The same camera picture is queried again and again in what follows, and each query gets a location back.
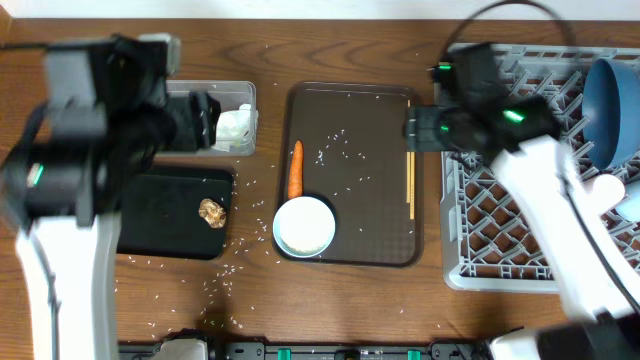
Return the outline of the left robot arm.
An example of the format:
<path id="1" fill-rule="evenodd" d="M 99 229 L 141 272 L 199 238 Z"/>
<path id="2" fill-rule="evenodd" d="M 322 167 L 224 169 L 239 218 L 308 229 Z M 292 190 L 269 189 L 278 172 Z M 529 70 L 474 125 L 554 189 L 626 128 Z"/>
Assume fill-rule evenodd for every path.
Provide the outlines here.
<path id="1" fill-rule="evenodd" d="M 48 97 L 1 167 L 38 359 L 117 357 L 122 191 L 158 153 L 215 144 L 219 103 L 203 90 L 168 92 L 180 47 L 167 33 L 40 45 Z"/>

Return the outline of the light blue cup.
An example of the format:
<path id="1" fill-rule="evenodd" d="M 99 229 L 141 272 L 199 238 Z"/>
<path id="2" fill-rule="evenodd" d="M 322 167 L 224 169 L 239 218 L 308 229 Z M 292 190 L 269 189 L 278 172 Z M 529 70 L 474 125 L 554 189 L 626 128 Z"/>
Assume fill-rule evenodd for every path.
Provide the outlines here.
<path id="1" fill-rule="evenodd" d="M 615 211 L 627 221 L 640 220 L 640 181 L 625 186 L 625 198 L 615 207 Z"/>

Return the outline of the clear plastic bin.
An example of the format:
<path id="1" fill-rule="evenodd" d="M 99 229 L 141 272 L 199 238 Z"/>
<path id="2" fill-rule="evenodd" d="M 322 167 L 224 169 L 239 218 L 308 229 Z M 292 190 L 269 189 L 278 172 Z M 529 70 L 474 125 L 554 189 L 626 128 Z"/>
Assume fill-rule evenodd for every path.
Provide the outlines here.
<path id="1" fill-rule="evenodd" d="M 226 153 L 213 150 L 211 147 L 199 150 L 195 156 L 210 157 L 234 157 L 249 156 L 255 152 L 258 127 L 258 111 L 256 101 L 256 88 L 249 81 L 222 81 L 222 80 L 168 80 L 167 90 L 173 96 L 186 96 L 190 91 L 207 91 L 214 99 L 220 102 L 221 113 L 238 109 L 242 104 L 249 103 L 251 111 L 251 133 L 249 143 L 241 148 L 238 153 Z"/>

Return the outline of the brown serving tray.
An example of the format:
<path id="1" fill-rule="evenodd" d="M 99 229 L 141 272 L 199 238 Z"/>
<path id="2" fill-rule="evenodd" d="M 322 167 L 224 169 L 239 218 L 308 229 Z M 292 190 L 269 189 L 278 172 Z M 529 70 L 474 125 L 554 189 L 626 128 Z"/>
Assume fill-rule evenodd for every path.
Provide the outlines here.
<path id="1" fill-rule="evenodd" d="M 422 205 L 408 203 L 405 123 L 420 101 L 408 87 L 302 82 L 289 92 L 277 203 L 288 195 L 294 144 L 303 190 L 336 219 L 316 263 L 405 268 L 423 252 Z"/>

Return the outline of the wooden chopstick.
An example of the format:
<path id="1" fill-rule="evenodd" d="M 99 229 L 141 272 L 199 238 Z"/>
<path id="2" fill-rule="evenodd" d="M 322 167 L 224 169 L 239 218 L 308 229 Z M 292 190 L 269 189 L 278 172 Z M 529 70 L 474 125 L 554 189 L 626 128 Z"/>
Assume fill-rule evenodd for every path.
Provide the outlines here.
<path id="1" fill-rule="evenodd" d="M 410 219 L 415 219 L 415 153 L 409 152 L 409 212 Z"/>
<path id="2" fill-rule="evenodd" d="M 411 203 L 411 174 L 412 174 L 412 160 L 410 151 L 406 152 L 406 203 Z"/>

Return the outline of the orange carrot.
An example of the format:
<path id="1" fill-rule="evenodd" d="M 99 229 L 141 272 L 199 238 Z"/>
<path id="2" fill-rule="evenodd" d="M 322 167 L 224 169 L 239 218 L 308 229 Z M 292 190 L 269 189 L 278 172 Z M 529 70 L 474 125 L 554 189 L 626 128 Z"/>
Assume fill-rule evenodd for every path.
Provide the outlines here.
<path id="1" fill-rule="evenodd" d="M 304 147 L 300 140 L 294 145 L 289 169 L 288 198 L 294 199 L 303 194 Z"/>

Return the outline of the white napkin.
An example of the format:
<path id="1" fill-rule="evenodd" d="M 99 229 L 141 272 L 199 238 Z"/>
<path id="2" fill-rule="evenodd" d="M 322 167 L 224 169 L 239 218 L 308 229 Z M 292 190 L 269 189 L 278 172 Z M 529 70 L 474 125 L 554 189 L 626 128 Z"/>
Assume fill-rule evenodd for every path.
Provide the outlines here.
<path id="1" fill-rule="evenodd" d="M 211 146 L 213 150 L 238 153 L 249 143 L 252 106 L 242 104 L 236 110 L 222 112 L 216 125 L 216 141 Z"/>

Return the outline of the grey dishwasher rack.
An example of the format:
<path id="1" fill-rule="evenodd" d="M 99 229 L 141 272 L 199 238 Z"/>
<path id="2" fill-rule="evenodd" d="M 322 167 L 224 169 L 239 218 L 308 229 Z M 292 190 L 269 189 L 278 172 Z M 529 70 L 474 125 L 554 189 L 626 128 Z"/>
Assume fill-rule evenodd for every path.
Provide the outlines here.
<path id="1" fill-rule="evenodd" d="M 500 77 L 510 94 L 543 96 L 573 148 L 580 175 L 600 175 L 588 157 L 592 142 L 583 136 L 581 113 L 586 73 L 598 59 L 639 69 L 634 48 L 496 44 Z M 475 153 L 441 155 L 440 202 L 445 282 L 455 290 L 554 293 L 557 286 L 534 236 L 511 196 Z"/>

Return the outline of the dark blue plate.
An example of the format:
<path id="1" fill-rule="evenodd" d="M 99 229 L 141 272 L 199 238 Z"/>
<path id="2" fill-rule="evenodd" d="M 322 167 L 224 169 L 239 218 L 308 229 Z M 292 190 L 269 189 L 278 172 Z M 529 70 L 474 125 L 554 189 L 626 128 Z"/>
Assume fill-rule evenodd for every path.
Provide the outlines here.
<path id="1" fill-rule="evenodd" d="M 582 114 L 588 119 L 583 136 L 593 147 L 587 155 L 605 170 L 631 159 L 639 149 L 639 76 L 632 67 L 606 59 L 588 71 Z"/>

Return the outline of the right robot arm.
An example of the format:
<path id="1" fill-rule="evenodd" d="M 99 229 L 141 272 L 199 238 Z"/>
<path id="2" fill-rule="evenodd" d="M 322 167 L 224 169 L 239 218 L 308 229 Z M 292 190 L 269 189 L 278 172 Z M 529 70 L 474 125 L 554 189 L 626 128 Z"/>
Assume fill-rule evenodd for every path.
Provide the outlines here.
<path id="1" fill-rule="evenodd" d="M 513 99 L 489 43 L 446 42 L 432 77 L 441 105 L 413 106 L 408 149 L 475 152 L 512 197 L 557 283 L 567 323 L 481 343 L 485 359 L 635 359 L 639 278 L 617 249 L 546 100 Z"/>

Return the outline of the brown food piece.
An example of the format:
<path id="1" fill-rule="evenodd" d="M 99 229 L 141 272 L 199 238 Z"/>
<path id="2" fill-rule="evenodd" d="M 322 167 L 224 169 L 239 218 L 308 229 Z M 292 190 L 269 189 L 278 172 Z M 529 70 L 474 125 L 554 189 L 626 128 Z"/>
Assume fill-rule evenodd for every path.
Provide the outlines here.
<path id="1" fill-rule="evenodd" d="M 223 228 L 226 224 L 226 210 L 211 199 L 203 199 L 200 202 L 198 214 L 211 228 Z"/>

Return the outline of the light blue rice bowl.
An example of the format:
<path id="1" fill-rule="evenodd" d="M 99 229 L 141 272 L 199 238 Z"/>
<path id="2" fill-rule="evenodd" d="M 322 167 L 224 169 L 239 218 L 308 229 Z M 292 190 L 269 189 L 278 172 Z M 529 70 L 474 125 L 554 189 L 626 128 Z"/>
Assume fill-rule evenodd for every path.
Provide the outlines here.
<path id="1" fill-rule="evenodd" d="M 309 196 L 287 200 L 276 211 L 273 238 L 287 256 L 311 258 L 326 250 L 336 233 L 336 219 L 328 205 Z"/>

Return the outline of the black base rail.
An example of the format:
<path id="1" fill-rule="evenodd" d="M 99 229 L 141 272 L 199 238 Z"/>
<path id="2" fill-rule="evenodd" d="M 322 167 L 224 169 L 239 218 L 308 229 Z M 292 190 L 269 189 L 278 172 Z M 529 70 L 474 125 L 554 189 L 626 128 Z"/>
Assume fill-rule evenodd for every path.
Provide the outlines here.
<path id="1" fill-rule="evenodd" d="M 439 339 L 428 344 L 273 343 L 264 338 L 224 339 L 184 329 L 156 342 L 126 341 L 117 345 L 121 359 L 177 359 L 193 340 L 194 359 L 209 360 L 491 360 L 488 344 Z"/>

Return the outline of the pink cup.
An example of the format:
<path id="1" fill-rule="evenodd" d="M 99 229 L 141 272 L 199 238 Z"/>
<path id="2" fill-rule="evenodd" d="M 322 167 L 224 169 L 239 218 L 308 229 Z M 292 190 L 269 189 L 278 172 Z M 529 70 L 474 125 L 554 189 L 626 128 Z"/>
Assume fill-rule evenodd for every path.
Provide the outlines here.
<path id="1" fill-rule="evenodd" d="M 623 182 L 611 174 L 592 177 L 584 183 L 584 188 L 591 205 L 599 215 L 614 208 L 625 196 Z"/>

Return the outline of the black plastic tray bin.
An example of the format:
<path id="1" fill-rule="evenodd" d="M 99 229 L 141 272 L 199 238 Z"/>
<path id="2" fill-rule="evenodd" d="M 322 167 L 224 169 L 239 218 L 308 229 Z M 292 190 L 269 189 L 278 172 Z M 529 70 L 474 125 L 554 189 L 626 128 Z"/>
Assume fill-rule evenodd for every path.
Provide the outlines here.
<path id="1" fill-rule="evenodd" d="M 200 216 L 210 200 L 230 214 L 233 177 L 221 169 L 156 166 L 135 176 L 121 197 L 117 252 L 127 255 L 213 260 L 228 226 L 213 228 Z"/>

